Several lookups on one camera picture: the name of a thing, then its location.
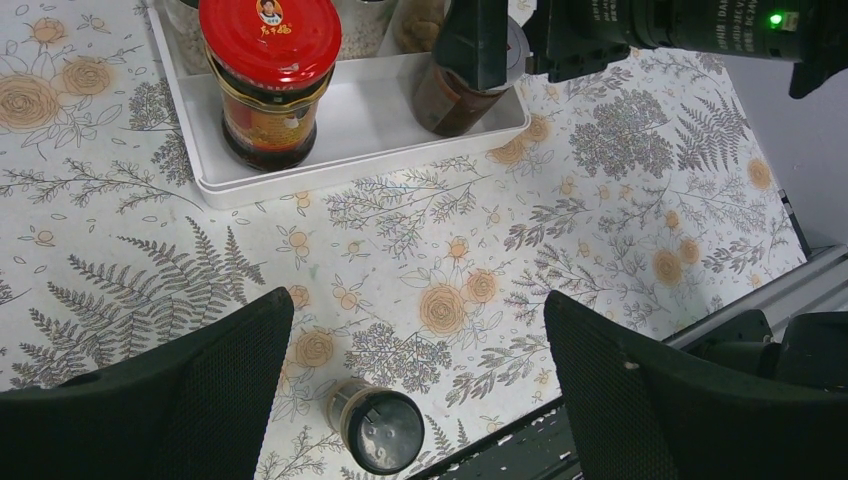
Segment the white plastic organizer tray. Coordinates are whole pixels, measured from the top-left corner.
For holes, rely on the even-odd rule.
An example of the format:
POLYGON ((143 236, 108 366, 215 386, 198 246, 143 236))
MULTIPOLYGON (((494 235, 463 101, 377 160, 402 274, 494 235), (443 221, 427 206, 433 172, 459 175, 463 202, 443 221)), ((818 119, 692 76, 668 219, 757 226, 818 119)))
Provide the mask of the white plastic organizer tray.
POLYGON ((505 145, 531 123, 523 96, 510 88, 465 135, 439 137, 424 130, 411 111, 428 54, 345 60, 319 102, 312 152, 298 167, 261 173, 227 145, 217 82, 210 74, 187 73, 163 2, 147 6, 194 182, 218 210, 485 152, 505 145))

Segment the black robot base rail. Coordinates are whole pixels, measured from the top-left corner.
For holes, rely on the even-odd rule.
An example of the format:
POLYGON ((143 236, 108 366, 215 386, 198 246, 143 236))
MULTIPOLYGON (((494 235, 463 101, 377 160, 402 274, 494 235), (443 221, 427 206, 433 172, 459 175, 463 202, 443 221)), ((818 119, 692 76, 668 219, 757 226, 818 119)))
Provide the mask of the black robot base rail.
POLYGON ((657 341, 552 291, 561 396, 426 479, 843 479, 847 249, 657 341))

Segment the large black lid jar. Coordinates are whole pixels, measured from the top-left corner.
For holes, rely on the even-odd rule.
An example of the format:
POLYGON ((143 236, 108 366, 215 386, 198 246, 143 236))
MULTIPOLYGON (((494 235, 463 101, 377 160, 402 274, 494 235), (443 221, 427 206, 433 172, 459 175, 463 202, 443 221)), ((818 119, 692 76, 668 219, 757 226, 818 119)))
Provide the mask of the large black lid jar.
POLYGON ((396 0, 333 0, 342 26, 338 61, 377 55, 397 6, 396 0))

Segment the small black cap spice jar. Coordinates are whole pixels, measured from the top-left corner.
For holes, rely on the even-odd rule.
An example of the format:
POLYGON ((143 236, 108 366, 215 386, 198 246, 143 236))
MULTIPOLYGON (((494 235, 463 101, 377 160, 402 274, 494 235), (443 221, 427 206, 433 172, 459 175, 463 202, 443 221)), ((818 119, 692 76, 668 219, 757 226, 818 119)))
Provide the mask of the small black cap spice jar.
POLYGON ((325 418, 366 472, 394 475, 418 457, 425 439, 423 415, 407 395, 351 378, 328 394, 325 418))

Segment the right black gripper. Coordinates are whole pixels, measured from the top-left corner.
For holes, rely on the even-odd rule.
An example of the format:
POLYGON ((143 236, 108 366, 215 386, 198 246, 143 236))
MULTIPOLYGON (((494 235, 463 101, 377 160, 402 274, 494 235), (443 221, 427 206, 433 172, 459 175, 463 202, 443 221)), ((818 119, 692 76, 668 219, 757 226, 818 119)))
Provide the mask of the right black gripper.
MULTIPOLYGON (((630 55, 626 43, 590 37, 578 29, 572 1, 539 0, 523 25, 531 55, 525 73, 560 83, 605 70, 630 55)), ((506 0, 454 0, 431 50, 437 65, 483 91, 507 79, 506 0)))

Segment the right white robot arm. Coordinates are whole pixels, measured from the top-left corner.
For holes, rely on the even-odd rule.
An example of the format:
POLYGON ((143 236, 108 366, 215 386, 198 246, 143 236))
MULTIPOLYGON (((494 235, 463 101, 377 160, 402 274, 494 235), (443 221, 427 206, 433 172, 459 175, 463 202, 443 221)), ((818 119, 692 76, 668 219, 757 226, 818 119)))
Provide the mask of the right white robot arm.
POLYGON ((633 48, 789 61, 789 95, 801 99, 847 67, 847 4, 550 0, 517 26, 504 1, 454 1, 431 53, 468 87, 486 91, 524 74, 551 83, 594 74, 633 48))

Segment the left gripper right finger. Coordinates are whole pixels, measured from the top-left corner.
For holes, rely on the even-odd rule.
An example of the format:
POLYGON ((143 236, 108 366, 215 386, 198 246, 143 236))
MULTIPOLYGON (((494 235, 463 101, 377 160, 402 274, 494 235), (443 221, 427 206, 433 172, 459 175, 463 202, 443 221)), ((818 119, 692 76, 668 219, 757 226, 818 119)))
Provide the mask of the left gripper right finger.
POLYGON ((773 341, 745 311, 672 346, 551 292, 544 321, 589 479, 843 479, 847 316, 773 341))

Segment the red lid sauce jar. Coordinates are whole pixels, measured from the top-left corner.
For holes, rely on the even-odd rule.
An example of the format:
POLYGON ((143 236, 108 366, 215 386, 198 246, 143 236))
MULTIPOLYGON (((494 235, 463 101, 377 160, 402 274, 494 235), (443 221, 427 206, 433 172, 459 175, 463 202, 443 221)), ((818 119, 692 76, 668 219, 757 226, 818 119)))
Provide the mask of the red lid sauce jar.
POLYGON ((341 47, 333 3, 204 0, 198 18, 227 144, 261 172, 299 166, 315 145, 319 101, 341 47))

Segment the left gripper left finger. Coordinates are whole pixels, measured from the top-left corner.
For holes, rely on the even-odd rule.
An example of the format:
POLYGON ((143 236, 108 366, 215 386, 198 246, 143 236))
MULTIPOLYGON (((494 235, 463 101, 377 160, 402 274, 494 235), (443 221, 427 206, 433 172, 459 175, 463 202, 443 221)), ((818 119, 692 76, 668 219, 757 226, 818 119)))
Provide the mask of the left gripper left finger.
POLYGON ((276 288, 52 388, 1 396, 5 479, 250 479, 294 315, 276 288))

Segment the white lid brown jar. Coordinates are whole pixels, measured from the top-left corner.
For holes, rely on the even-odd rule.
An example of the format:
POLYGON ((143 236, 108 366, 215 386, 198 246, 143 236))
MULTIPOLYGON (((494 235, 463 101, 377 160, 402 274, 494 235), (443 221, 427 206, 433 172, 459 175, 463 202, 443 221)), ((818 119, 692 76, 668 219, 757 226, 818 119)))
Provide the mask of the white lid brown jar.
POLYGON ((427 131, 442 137, 467 133, 524 74, 529 43, 521 25, 507 23, 506 81, 489 90, 474 90, 431 59, 412 95, 412 113, 427 131))

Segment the black cap white bean jar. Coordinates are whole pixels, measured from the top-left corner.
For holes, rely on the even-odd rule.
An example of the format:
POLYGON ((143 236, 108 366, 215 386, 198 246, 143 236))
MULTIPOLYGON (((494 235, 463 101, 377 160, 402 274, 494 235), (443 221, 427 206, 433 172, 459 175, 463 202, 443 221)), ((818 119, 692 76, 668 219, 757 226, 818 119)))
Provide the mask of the black cap white bean jar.
POLYGON ((209 72, 206 45, 199 22, 199 3, 199 0, 163 1, 185 69, 191 75, 209 72))

